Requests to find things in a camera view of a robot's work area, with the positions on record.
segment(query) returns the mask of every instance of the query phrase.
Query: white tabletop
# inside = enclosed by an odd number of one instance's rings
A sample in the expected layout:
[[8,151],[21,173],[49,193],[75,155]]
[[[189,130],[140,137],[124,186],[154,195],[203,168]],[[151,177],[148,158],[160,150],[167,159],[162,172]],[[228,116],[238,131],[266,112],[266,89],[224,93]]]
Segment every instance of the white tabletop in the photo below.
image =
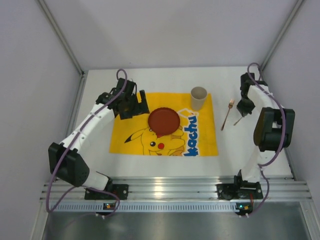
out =
[[[246,164],[254,149],[253,132],[259,112],[254,110],[237,126],[241,115],[231,109],[224,130],[220,127],[228,110],[230,99],[235,104],[241,99],[240,76],[247,67],[190,67],[148,68],[126,70],[129,79],[137,83],[138,90],[147,93],[189,93],[201,86],[212,94],[214,122],[219,156],[144,156],[109,153],[113,122],[105,127],[84,158],[94,158],[93,167],[111,177],[222,177],[233,176]],[[257,69],[252,67],[257,76]],[[97,97],[109,92],[117,84],[117,69],[90,70],[88,72],[77,126],[90,112]],[[284,151],[264,173],[268,177],[291,177]]]

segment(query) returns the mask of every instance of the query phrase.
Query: beige cup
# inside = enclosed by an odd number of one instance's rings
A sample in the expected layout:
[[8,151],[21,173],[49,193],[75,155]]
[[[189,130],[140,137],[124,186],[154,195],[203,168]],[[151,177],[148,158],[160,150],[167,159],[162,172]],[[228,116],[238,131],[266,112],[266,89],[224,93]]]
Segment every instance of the beige cup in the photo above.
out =
[[207,98],[207,90],[205,90],[201,86],[196,86],[191,90],[191,108],[194,111],[199,111],[202,109],[206,98]]

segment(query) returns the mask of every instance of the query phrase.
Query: white wall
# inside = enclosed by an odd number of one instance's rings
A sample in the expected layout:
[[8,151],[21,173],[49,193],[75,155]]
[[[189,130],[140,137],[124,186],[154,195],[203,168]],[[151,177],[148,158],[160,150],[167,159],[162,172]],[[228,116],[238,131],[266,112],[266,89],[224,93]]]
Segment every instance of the white wall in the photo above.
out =
[[320,1],[307,0],[265,70],[275,96],[295,110],[289,147],[320,213]]
[[35,0],[0,7],[0,239],[29,239],[79,74]]
[[262,61],[296,0],[46,0],[85,70]]

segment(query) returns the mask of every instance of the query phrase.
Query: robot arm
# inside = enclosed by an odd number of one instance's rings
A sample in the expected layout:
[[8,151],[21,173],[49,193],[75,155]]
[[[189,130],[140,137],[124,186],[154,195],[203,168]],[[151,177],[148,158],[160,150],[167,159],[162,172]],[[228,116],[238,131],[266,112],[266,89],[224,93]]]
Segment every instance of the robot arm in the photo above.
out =
[[[237,109],[244,117],[256,108],[260,112],[254,133],[253,142],[255,148],[247,162],[240,170],[243,181],[248,183],[257,183],[260,181],[261,173],[258,164],[264,164],[269,161],[274,152],[278,149],[282,133],[282,116],[278,105],[269,97],[268,85],[264,81],[257,81],[263,88],[258,88],[249,78],[248,74],[241,76],[241,101]],[[285,113],[285,139],[283,148],[291,143],[291,137],[294,126],[295,112],[292,109],[284,109]]]
[[[255,78],[254,73],[250,73],[250,75],[253,79]],[[272,93],[270,93],[268,85],[264,81],[256,80],[256,82],[262,89],[255,85],[248,73],[241,76],[241,101],[236,106],[242,117],[252,114],[255,108],[260,112],[253,133],[255,147],[246,165],[234,176],[233,183],[217,185],[218,198],[221,200],[248,200],[251,197],[263,199],[260,167],[271,164],[270,161],[274,159],[275,152],[281,144],[283,130],[281,111],[269,97]],[[291,142],[295,112],[292,109],[283,109],[283,112],[285,132],[282,148],[286,148]],[[245,207],[243,204],[239,206],[239,215],[252,212],[253,206],[251,204],[248,203]]]
[[139,91],[141,102],[137,98],[137,85],[133,81],[127,81],[124,91],[111,104],[105,105],[124,86],[125,80],[120,78],[117,86],[110,93],[102,93],[93,105],[92,110],[82,123],[63,141],[52,143],[48,149],[50,171],[54,172],[59,159],[65,150],[70,150],[64,157],[56,176],[75,187],[91,187],[98,190],[106,190],[112,180],[90,168],[93,159],[83,159],[82,155],[93,144],[96,136],[117,115],[120,119],[128,119],[140,114],[149,113],[145,91]]

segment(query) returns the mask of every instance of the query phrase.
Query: brown plate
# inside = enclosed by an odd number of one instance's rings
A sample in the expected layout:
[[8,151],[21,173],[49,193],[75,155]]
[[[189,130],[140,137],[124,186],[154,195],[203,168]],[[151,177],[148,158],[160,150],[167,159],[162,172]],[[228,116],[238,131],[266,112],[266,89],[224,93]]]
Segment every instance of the brown plate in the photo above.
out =
[[148,124],[159,136],[173,134],[180,126],[178,113],[168,107],[160,107],[150,113]]

